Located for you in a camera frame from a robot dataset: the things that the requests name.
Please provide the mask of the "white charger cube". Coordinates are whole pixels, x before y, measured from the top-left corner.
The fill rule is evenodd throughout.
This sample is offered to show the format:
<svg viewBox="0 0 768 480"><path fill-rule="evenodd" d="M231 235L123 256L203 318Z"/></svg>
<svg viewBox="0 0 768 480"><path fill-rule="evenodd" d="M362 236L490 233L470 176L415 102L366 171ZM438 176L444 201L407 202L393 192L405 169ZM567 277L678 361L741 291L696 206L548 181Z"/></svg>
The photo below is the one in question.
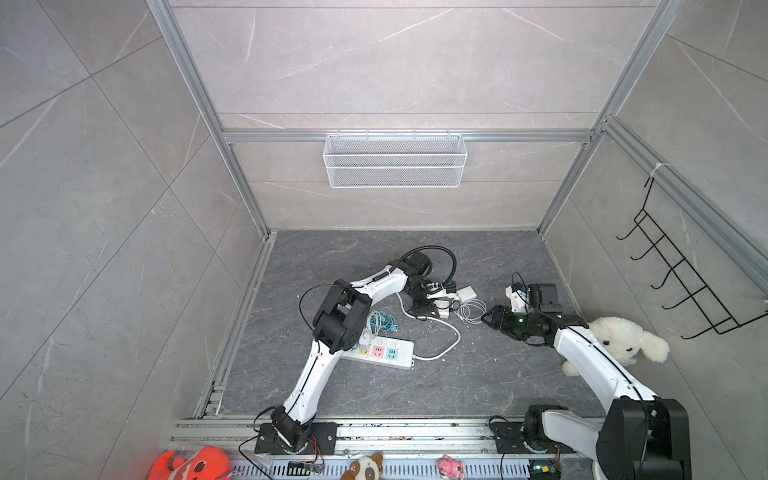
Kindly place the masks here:
<svg viewBox="0 0 768 480"><path fill-rule="evenodd" d="M358 350L361 354L367 354L370 351L371 344L375 335L370 329L364 329L358 340Z"/></svg>

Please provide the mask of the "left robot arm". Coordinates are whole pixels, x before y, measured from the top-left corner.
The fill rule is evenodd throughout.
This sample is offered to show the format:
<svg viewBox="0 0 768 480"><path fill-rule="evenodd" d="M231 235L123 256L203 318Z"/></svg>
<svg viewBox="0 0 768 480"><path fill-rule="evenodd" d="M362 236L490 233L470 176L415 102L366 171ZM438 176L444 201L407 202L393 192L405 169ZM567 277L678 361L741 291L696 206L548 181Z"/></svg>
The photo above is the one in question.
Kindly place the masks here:
<svg viewBox="0 0 768 480"><path fill-rule="evenodd" d="M366 278L353 282L339 279L326 286L328 292L314 317L304 320L312 331L312 344L296 385L282 404L266 409L281 449L299 453L305 448L333 369L370 327L373 306L392 295L405 294L411 299L407 317L444 323L443 317L454 302L457 265L449 248L423 245Z"/></svg>

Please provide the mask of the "white multicolour power strip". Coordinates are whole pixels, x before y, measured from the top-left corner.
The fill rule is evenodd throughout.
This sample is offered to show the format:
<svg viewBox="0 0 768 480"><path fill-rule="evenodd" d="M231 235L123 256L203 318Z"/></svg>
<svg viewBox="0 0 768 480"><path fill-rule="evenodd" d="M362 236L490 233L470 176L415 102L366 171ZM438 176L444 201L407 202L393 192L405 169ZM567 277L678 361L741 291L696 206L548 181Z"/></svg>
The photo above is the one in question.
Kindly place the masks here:
<svg viewBox="0 0 768 480"><path fill-rule="evenodd" d="M376 337L367 351L358 347L347 351L343 359L400 370L411 370L414 364L414 343L389 337Z"/></svg>

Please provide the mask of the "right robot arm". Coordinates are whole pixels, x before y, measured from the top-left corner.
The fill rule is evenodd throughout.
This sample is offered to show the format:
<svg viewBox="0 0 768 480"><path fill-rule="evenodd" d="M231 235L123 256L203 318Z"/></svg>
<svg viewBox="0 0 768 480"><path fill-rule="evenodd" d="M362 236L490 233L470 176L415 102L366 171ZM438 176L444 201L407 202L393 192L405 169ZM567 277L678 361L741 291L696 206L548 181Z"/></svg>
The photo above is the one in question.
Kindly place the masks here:
<svg viewBox="0 0 768 480"><path fill-rule="evenodd" d="M563 314L552 284L515 283L510 303L481 317L490 328L533 346L556 350L600 401L603 420L558 405L532 405L520 428L522 446L544 454L567 447L593 462L596 479L689 479L689 418L632 376L599 340L592 324Z"/></svg>

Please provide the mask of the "white charger with black cable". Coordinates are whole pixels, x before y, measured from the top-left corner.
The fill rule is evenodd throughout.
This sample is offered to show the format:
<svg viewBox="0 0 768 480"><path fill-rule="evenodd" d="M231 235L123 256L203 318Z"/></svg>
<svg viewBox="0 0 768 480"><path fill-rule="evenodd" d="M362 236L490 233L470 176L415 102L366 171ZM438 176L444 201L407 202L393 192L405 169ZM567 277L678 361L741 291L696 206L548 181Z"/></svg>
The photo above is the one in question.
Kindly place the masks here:
<svg viewBox="0 0 768 480"><path fill-rule="evenodd" d="M427 294L430 303L430 317L447 320L452 311L460 306L458 295L455 292L448 292L445 289Z"/></svg>

